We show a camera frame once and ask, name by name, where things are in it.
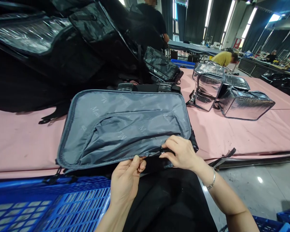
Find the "person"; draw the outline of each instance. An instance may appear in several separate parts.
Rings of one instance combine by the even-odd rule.
[[[220,52],[212,58],[212,61],[223,67],[228,66],[230,63],[236,63],[237,60],[238,55],[231,52]]]
[[[110,206],[96,232],[122,232],[124,227],[124,231],[133,232],[217,231],[203,191],[189,192],[189,189],[200,185],[197,176],[219,209],[226,215],[230,232],[259,231],[241,199],[212,167],[195,154],[189,140],[172,135],[162,147],[170,149],[175,155],[166,152],[159,158],[169,159],[177,168],[145,175],[141,178],[144,181],[140,182],[140,173],[146,168],[146,161],[143,158],[135,156],[132,161],[119,163],[111,178]],[[139,182],[148,188],[140,186],[141,191],[137,194]]]
[[[277,59],[276,52],[276,50],[273,50],[272,53],[266,57],[267,62],[273,63],[273,61]]]
[[[159,34],[163,35],[166,43],[170,41],[167,34],[167,28],[162,14],[154,7],[157,5],[156,0],[145,0],[145,3],[138,4],[136,7],[146,16],[147,20],[156,28]]]

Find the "silver bracelet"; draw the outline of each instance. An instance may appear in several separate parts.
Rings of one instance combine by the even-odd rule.
[[[210,190],[212,187],[213,187],[213,185],[215,184],[215,180],[216,180],[216,172],[215,172],[215,169],[213,168],[213,167],[211,167],[212,169],[213,169],[213,171],[214,171],[214,179],[213,179],[213,183],[210,185],[210,186],[208,186],[208,187],[206,187],[204,184],[204,187],[205,188],[207,188],[207,190]]]

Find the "woman's right hand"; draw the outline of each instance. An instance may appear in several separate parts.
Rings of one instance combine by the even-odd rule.
[[[169,148],[176,155],[172,152],[166,152],[161,154],[159,158],[168,158],[175,167],[195,170],[197,166],[204,162],[202,158],[196,155],[191,142],[180,136],[172,135],[165,141],[162,147]]]

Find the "yellow shirt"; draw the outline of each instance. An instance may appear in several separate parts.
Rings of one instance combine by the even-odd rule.
[[[221,66],[227,66],[228,64],[230,64],[231,60],[232,53],[230,52],[221,52],[212,58],[212,61],[218,63]]]

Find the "tiled floor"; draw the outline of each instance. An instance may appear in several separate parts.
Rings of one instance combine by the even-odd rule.
[[[290,209],[290,163],[223,169],[219,174],[252,215],[276,220],[276,213]],[[226,217],[208,191],[204,194],[220,231],[227,224]]]

